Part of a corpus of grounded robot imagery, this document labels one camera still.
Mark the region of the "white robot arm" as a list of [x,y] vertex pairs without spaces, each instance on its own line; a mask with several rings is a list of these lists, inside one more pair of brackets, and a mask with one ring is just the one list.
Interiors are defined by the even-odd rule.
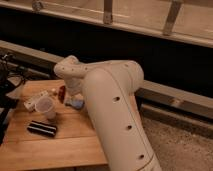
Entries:
[[162,171],[131,105],[144,80],[132,60],[82,63],[69,56],[54,66],[71,95],[82,94],[111,171]]

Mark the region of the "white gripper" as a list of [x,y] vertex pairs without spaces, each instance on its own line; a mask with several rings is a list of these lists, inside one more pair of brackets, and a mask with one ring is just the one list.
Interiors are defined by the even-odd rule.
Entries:
[[70,78],[65,81],[65,86],[68,94],[70,96],[66,96],[65,98],[65,104],[71,104],[72,97],[74,95],[77,95],[82,90],[82,80],[78,78]]

